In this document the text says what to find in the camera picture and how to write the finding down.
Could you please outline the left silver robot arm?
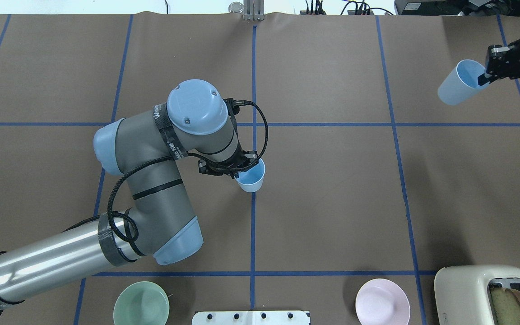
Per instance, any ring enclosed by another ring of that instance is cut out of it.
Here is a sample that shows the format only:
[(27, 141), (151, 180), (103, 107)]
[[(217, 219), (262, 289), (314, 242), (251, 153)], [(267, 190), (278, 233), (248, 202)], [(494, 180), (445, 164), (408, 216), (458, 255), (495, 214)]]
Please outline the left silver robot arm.
[(150, 255), (182, 261), (203, 245), (198, 217), (176, 162), (198, 159), (198, 171), (239, 179), (266, 151), (245, 151), (235, 116), (253, 101), (223, 98), (209, 82), (179, 83), (150, 111), (99, 129), (93, 149), (104, 171), (120, 179), (104, 213), (14, 251), (0, 252), (0, 313), (26, 299)]

